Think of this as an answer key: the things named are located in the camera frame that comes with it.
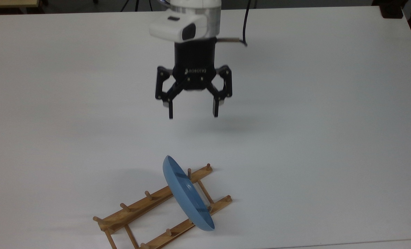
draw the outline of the black cable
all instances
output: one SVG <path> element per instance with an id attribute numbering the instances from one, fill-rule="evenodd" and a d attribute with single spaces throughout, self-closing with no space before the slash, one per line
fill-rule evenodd
<path id="1" fill-rule="evenodd" d="M 250 9 L 250 4 L 251 4 L 251 0 L 248 0 L 247 10 L 245 11 L 244 27 L 242 29 L 242 40 L 240 40 L 240 42 L 242 42 L 245 45 L 245 47 L 248 46 L 247 40 L 245 39 L 245 28 L 247 27 L 247 17 L 248 17 L 248 10 Z"/>
<path id="2" fill-rule="evenodd" d="M 134 5 L 134 12 L 138 11 L 139 0 L 136 0 L 136 4 Z"/>
<path id="3" fill-rule="evenodd" d="M 123 6 L 123 8 L 121 9 L 120 12 L 122 12 L 125 9 L 125 6 L 127 5 L 127 3 L 128 3 L 128 0 L 124 3 L 124 6 Z"/>

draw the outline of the table surface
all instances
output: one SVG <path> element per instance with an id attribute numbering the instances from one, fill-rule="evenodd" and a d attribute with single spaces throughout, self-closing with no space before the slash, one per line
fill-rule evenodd
<path id="1" fill-rule="evenodd" d="M 109 248 L 103 218 L 166 186 L 171 155 L 210 163 L 234 202 L 170 248 L 411 239 L 411 33 L 378 7 L 250 10 L 248 47 L 217 44 L 233 97 L 154 99 L 173 44 L 159 13 L 0 16 L 0 248 Z M 239 37 L 244 11 L 223 11 Z M 138 243 L 186 218 L 175 200 L 131 224 Z M 118 248 L 131 243 L 124 230 Z"/>

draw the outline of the wooden slat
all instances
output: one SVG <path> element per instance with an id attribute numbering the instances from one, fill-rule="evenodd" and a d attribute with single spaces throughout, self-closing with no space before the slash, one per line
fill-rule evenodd
<path id="1" fill-rule="evenodd" d="M 0 0 L 0 8 L 38 7 L 39 0 Z"/>
<path id="2" fill-rule="evenodd" d="M 209 175 L 212 171 L 213 169 L 209 164 L 199 170 L 196 170 L 191 174 L 192 183 L 196 183 L 198 180 Z M 150 200 L 148 197 L 144 197 L 141 200 L 128 206 L 131 212 L 128 212 L 123 208 L 122 210 L 102 219 L 103 222 L 98 222 L 98 225 L 102 231 L 106 231 L 108 229 L 110 233 L 115 233 L 119 229 L 123 228 L 126 224 L 136 220 L 137 218 L 157 207 L 172 196 L 172 192 L 170 191 L 169 187 L 166 186 L 165 188 L 162 188 L 151 194 L 152 200 Z"/>
<path id="3" fill-rule="evenodd" d="M 215 204 L 213 205 L 213 210 L 210 214 L 214 215 L 216 212 L 225 208 L 230 203 L 232 203 L 232 198 L 229 195 L 227 195 L 218 202 L 215 202 Z M 146 245 L 150 246 L 150 249 L 160 249 L 169 244 L 171 241 L 177 239 L 180 235 L 184 234 L 194 226 L 194 224 L 191 224 L 190 222 L 188 222 L 188 219 L 186 219 L 182 223 L 170 229 L 171 236 L 169 236 L 167 232 L 165 232 L 162 235 L 159 235 L 158 237 L 146 243 Z"/>

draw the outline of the blue plate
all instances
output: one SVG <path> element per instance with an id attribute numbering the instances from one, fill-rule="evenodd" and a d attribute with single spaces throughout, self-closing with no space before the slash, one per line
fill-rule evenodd
<path id="1" fill-rule="evenodd" d="M 173 196 L 193 224 L 204 231 L 215 230 L 207 207 L 179 164 L 171 156 L 166 156 L 162 170 Z"/>

